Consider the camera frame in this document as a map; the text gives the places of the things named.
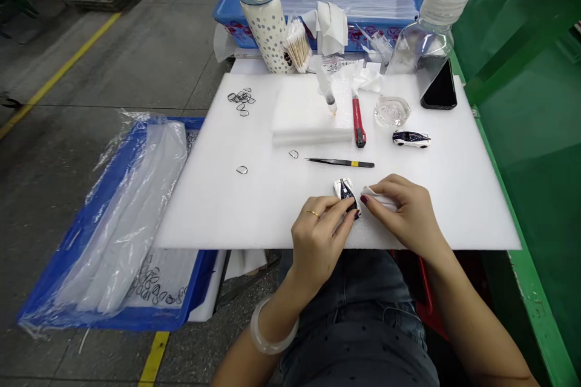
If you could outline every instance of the finger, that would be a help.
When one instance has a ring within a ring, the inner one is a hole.
[[[318,197],[309,197],[307,199],[307,201],[304,202],[303,207],[301,208],[301,211],[298,213],[298,216],[297,216],[294,224],[290,228],[291,232],[293,232],[297,228],[297,226],[307,225],[308,227],[311,227],[311,228],[315,226],[315,224],[319,220],[319,217],[315,216],[311,212],[308,212],[307,210],[315,211],[315,208],[316,208],[315,204],[317,203],[317,199],[318,199]]]
[[[374,191],[376,194],[385,195],[389,198],[394,198],[398,200],[401,204],[405,204],[408,199],[408,186],[402,186],[398,183],[393,183],[391,181],[380,181],[378,184],[369,186],[369,189]]]
[[[333,235],[333,245],[335,248],[343,249],[345,246],[347,236],[349,236],[353,223],[355,222],[355,216],[358,213],[359,210],[351,210],[347,215],[345,215],[343,222],[336,228],[335,234]]]
[[[325,213],[327,209],[330,210],[339,201],[340,199],[337,197],[316,197],[310,209],[313,210],[313,212],[315,212],[317,215],[323,216],[323,213]]]
[[[373,214],[373,216],[379,219],[388,230],[390,230],[394,234],[397,233],[402,220],[402,217],[400,215],[384,207],[383,204],[381,204],[374,197],[362,195],[361,202],[367,206],[367,208]]]
[[[345,198],[344,200],[339,201],[331,207],[327,213],[325,213],[325,216],[319,220],[318,225],[321,225],[327,231],[332,232],[335,230],[339,221],[341,221],[341,217],[354,202],[354,198]]]
[[[398,175],[398,174],[390,174],[387,177],[385,177],[383,180],[391,181],[392,183],[401,184],[402,186],[408,186],[408,187],[414,186],[414,184],[411,181],[409,181],[406,177],[402,177],[401,175]]]

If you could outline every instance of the polka dot water bottle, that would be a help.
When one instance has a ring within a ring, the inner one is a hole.
[[[295,68],[283,47],[286,22],[280,0],[240,0],[240,4],[269,71],[293,73]]]

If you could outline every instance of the yellow floor line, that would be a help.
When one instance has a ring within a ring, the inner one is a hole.
[[[89,40],[83,44],[83,46],[77,51],[71,59],[69,59],[60,69],[56,72],[54,76],[46,82],[42,88],[40,88],[36,94],[24,105],[20,110],[12,115],[8,122],[0,128],[0,141],[18,124],[22,118],[26,116],[28,112],[40,101],[42,98],[52,89],[53,86],[64,76],[68,70],[97,42],[97,40],[103,36],[103,34],[109,30],[109,28],[119,19],[121,12],[113,14],[109,20],[95,34],[89,38]]]
[[[157,371],[162,363],[163,353],[168,345],[168,339],[169,333],[166,331],[158,331],[156,333],[137,387],[152,387],[156,381]]]

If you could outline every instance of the tweezers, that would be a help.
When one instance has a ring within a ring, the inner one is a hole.
[[[340,160],[340,159],[310,159],[305,158],[303,160],[316,161],[319,163],[327,164],[337,164],[342,166],[357,166],[357,167],[375,167],[375,163],[371,162],[359,162],[356,160]]]

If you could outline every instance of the white bangle bracelet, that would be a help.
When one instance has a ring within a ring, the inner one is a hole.
[[[259,350],[259,352],[266,355],[276,355],[280,354],[282,351],[288,348],[289,345],[292,343],[293,339],[295,338],[295,336],[297,335],[298,319],[295,322],[295,326],[292,327],[292,331],[290,332],[289,336],[285,340],[278,343],[267,342],[266,339],[260,334],[260,331],[258,330],[258,317],[260,315],[260,311],[262,310],[264,305],[269,301],[270,298],[271,295],[264,298],[262,301],[258,303],[256,308],[254,309],[252,319],[250,320],[250,334],[252,336],[252,341],[254,342],[254,345],[256,346],[256,349]]]

